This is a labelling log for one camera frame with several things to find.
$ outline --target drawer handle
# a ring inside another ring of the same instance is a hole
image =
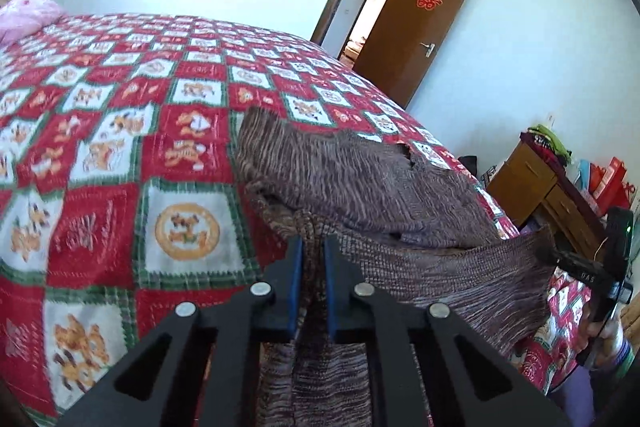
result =
[[[527,169],[529,169],[536,178],[540,178],[538,173],[533,170],[533,167],[529,165],[529,162],[524,162],[524,165],[527,166]]]

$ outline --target person's hand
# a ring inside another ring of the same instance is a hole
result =
[[[578,335],[576,336],[574,349],[580,353],[589,344],[589,340],[598,336],[602,323],[592,323],[589,318],[591,315],[590,303],[582,308],[582,318],[578,325]],[[603,339],[602,348],[596,356],[595,367],[602,367],[607,363],[612,363],[620,353],[625,342],[625,336],[622,331],[622,322],[620,321],[620,308],[616,307],[616,311],[600,333]]]

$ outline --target door handle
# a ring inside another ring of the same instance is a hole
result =
[[[429,58],[431,56],[431,52],[435,49],[436,45],[433,44],[433,42],[431,44],[425,44],[424,42],[420,43],[421,46],[424,46],[425,48],[427,48],[427,52],[426,55],[424,55],[425,57]]]

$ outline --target green cloth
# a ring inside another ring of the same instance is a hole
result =
[[[616,381],[620,381],[625,377],[626,372],[629,371],[629,368],[631,368],[635,359],[636,356],[634,355],[634,350],[629,348],[626,357],[622,360],[622,363],[620,363],[616,370],[616,376],[614,377]]]
[[[554,154],[558,157],[565,158],[567,164],[571,163],[571,152],[564,148],[564,145],[562,145],[562,142],[558,139],[558,136],[553,134],[553,132],[550,129],[548,129],[541,123],[539,123],[538,125],[529,127],[528,131],[534,134],[540,134],[544,136],[546,139],[549,140],[549,143],[551,144],[551,148],[553,149]]]

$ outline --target red gift bag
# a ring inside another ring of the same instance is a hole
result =
[[[590,169],[589,169],[589,192],[591,194],[593,194],[596,190],[596,188],[598,188],[598,185],[600,185],[600,182],[602,181],[602,177],[604,176],[605,173],[605,169],[603,169],[602,167],[596,165],[595,163],[590,164]]]
[[[613,157],[609,167],[604,173],[598,188],[593,191],[593,198],[596,200],[602,213],[606,213],[620,190],[624,190],[622,180],[626,174],[625,164],[618,158]]]
[[[631,208],[636,196],[636,186],[631,183],[622,182],[620,189],[616,192],[616,197],[611,201],[612,206],[620,206],[627,210]]]

